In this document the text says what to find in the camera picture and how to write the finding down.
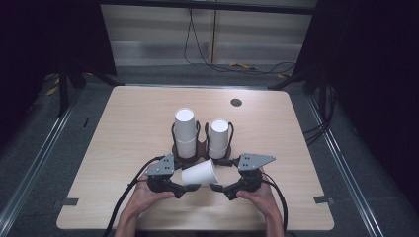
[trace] person's left hand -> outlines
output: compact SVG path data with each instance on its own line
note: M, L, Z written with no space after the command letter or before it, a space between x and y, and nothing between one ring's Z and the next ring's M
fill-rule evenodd
M126 209L129 209L131 214L140 215L156 202L175 196L172 192L153 192L147 185L147 179L148 176L146 175L141 175L138 178L135 190L126 205Z

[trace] person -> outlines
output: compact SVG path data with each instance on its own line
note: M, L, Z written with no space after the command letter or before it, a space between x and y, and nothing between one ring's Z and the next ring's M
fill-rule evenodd
M172 192L155 193L147 185L146 175L139 177L139 182L121 213L118 222L116 237L133 237L135 236L136 222L138 217L148 210L152 205L160 200L173 198ZM262 183L261 188L254 193L239 191L236 194L240 198L250 200L255 207L262 212L265 217L266 236L267 237L284 237L283 218L275 202L271 187Z

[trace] table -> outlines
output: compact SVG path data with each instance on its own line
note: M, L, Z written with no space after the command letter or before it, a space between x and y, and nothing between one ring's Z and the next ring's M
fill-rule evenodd
M242 105L232 106L239 99ZM273 155L264 167L279 185L289 208L289 230L329 230L334 221L285 92L169 87L116 87L102 114L68 194L77 205L64 206L61 229L105 229L114 206L146 161L171 152L171 126L180 108L191 108L202 127L214 119L234 125L231 158L242 153ZM200 141L205 140L202 130ZM235 167L216 167L219 183L239 179ZM182 184L180 170L172 181ZM275 193L281 209L281 202ZM123 202L114 227L130 194ZM161 201L140 216L144 230L262 230L264 218L245 199L229 201L209 186L182 198Z

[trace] stack of paper cups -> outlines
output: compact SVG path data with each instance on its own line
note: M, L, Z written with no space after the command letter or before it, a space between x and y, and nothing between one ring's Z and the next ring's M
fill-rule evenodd
M228 122L216 119L209 129L209 157L219 159L225 156L228 146Z
M175 138L178 156L191 158L197 147L197 129L195 115L191 109L182 108L175 114Z
M182 181L184 185L207 185L218 183L218 178L216 176L212 160L209 159L208 161L183 170Z

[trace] white cup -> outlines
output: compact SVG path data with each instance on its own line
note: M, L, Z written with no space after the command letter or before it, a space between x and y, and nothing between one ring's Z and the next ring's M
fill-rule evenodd
M209 157L212 159L220 159L223 158L225 156L225 153L227 152L227 148L225 147L222 150L214 150L214 149L209 149Z
M184 185L207 185L218 183L218 177L216 176L212 160L209 159L208 161L183 170L182 181Z
M178 156L184 159L191 158L195 155L197 150L197 139L183 142L176 139L176 148L178 149Z
M175 137L176 139L188 142L197 137L195 128L195 115L189 108L179 109L175 114Z
M209 129L209 148L222 150L228 146L228 122L215 119Z

